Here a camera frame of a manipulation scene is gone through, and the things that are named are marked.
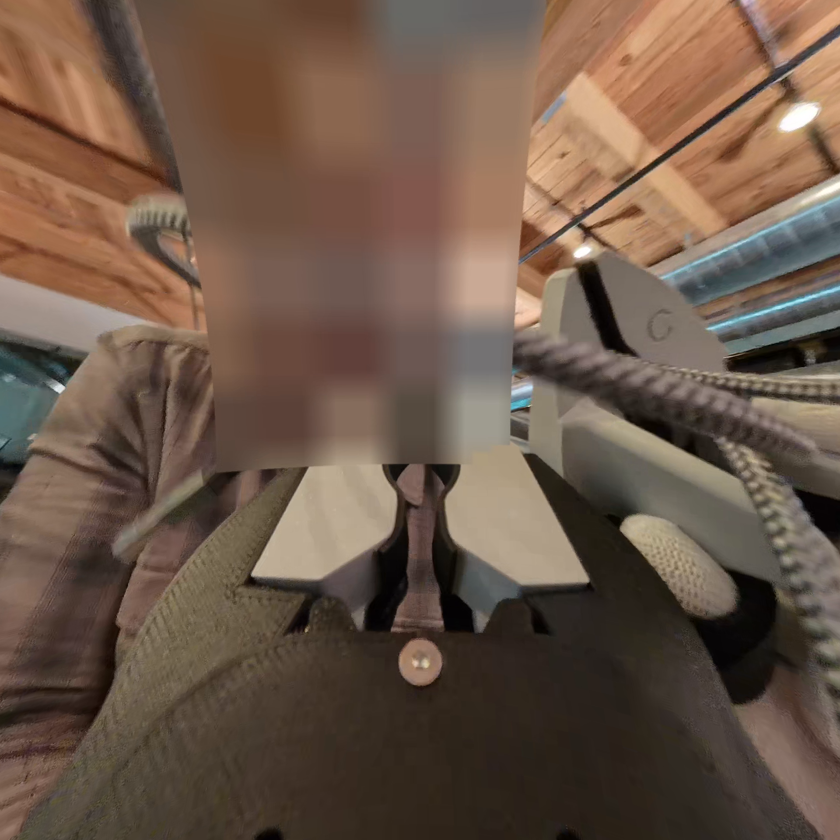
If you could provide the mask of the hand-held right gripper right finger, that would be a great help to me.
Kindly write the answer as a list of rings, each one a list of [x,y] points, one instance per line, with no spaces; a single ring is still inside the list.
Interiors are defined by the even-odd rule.
[[[455,551],[451,592],[474,612],[590,583],[523,454],[476,454],[458,467],[443,515]]]

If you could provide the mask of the silver ceiling duct pipes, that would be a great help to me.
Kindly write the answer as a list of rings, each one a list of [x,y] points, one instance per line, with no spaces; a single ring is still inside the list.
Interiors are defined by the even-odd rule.
[[[731,353],[838,326],[837,175],[651,267]]]

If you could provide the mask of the grey braided cable silver plug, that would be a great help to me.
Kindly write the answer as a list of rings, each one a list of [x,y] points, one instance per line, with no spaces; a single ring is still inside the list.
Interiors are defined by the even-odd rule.
[[[624,411],[711,438],[742,483],[780,565],[822,688],[822,709],[832,709],[838,731],[838,551],[772,467],[790,456],[809,462],[816,445],[802,432],[761,412],[749,396],[788,396],[784,380],[678,369],[565,338],[524,330],[513,360],[543,382],[604,398]]]

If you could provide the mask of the person's left hand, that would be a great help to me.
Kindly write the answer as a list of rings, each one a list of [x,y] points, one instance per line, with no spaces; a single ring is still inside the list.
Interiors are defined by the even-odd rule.
[[[716,621],[737,611],[739,590],[730,573],[674,523],[634,514],[619,529],[690,617]]]

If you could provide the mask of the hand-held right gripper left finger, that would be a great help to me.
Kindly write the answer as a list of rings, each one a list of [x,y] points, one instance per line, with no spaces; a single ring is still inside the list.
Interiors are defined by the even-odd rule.
[[[398,533],[402,499],[382,466],[306,470],[252,571],[287,592],[362,612],[380,590],[376,553]]]

